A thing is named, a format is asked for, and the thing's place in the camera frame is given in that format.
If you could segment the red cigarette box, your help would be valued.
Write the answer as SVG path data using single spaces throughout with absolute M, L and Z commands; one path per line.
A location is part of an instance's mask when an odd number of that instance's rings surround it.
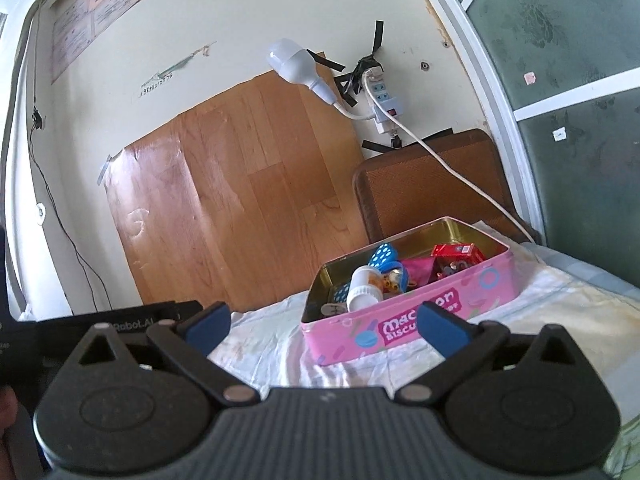
M 431 256 L 444 268 L 452 266 L 457 270 L 476 266 L 486 260 L 484 254 L 473 243 L 466 244 L 437 244 L 431 251 Z

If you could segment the white pill bottle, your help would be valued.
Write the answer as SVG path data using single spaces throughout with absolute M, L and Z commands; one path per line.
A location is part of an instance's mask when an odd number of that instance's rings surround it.
M 384 299 L 383 275 L 374 266 L 360 266 L 352 274 L 346 298 L 349 312 L 379 304 Z

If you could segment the blue polka dot bow headband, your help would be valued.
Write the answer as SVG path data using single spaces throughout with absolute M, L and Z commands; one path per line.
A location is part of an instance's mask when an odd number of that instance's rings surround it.
M 388 243 L 381 244 L 376 248 L 376 251 L 369 259 L 368 266 L 373 266 L 382 274 L 392 269 L 404 270 L 399 261 L 398 251 Z

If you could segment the magenta zip pouch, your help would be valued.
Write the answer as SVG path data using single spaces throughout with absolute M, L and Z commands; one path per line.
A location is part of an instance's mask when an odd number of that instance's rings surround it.
M 407 287 L 414 289 L 431 284 L 436 280 L 436 258 L 431 256 L 416 257 L 401 260 L 401 265 L 407 275 Z

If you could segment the pink macaron biscuit tin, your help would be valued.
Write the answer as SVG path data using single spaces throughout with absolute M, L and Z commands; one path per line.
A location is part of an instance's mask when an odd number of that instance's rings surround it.
M 387 295 L 379 304 L 349 312 L 346 298 L 354 271 L 367 266 L 381 244 L 398 251 L 399 261 L 431 256 L 437 244 L 473 243 L 486 257 L 476 266 L 457 270 L 436 261 L 437 278 L 404 294 Z M 497 237 L 450 217 L 387 237 L 320 266 L 300 321 L 314 362 L 327 366 L 381 352 L 418 336 L 416 315 L 424 302 L 434 302 L 464 320 L 486 313 L 518 296 L 511 248 Z

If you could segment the pastel checked bed sheet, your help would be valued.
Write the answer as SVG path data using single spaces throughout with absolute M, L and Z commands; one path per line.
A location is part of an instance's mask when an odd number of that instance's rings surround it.
M 605 270 L 554 249 L 514 240 L 518 296 L 486 313 L 512 332 L 533 334 L 564 326 L 600 374 L 622 416 L 622 431 L 606 471 L 615 479 L 639 475 L 639 291 Z M 394 392 L 442 362 L 415 340 L 343 364 L 320 366 L 299 327 L 306 292 L 257 311 L 231 315 L 227 338 L 209 359 L 261 394 L 272 387 L 382 386 Z

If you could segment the wooden pattern board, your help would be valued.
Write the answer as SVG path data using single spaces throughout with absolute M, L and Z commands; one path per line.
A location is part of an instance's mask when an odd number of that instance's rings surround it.
M 146 304 L 255 310 L 307 289 L 322 263 L 367 244 L 352 123 L 265 73 L 128 145 L 105 191 Z

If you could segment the brown woven chair back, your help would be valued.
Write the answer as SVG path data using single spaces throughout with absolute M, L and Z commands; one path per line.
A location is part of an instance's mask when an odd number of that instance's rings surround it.
M 352 177 L 367 237 L 371 243 L 442 217 L 488 226 L 516 242 L 541 236 L 516 211 L 499 152 L 480 129 L 450 129 L 425 143 L 453 170 L 477 185 L 501 207 L 496 208 L 453 177 L 418 144 L 365 160 Z

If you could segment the white power strip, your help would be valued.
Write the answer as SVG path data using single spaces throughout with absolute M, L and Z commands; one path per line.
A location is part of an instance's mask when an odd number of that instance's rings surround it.
M 399 99 L 388 92 L 382 68 L 370 68 L 363 76 L 363 81 L 367 83 L 367 88 L 371 91 L 371 93 L 367 94 L 367 101 L 373 114 L 375 114 L 376 130 L 378 130 L 379 134 L 395 134 L 397 125 L 391 122 L 385 113 L 398 117 L 404 111 Z

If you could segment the white bulb lamp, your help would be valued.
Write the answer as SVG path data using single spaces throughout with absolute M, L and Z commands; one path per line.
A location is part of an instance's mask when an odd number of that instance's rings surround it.
M 354 122 L 366 122 L 375 118 L 375 114 L 357 115 L 346 110 L 338 102 L 336 93 L 317 72 L 317 63 L 311 53 L 297 42 L 282 38 L 274 42 L 268 50 L 267 61 L 270 67 L 289 84 L 306 87 L 326 105 L 332 106 L 344 117 Z

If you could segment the glass panel door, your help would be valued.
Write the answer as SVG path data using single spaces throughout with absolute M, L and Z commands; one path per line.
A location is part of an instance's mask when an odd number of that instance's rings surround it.
M 551 248 L 639 278 L 639 0 L 430 0 L 516 209 Z

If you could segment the wall posters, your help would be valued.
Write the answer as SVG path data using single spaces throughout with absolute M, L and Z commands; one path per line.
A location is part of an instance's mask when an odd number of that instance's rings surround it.
M 51 82 L 141 0 L 58 0 L 54 5 Z

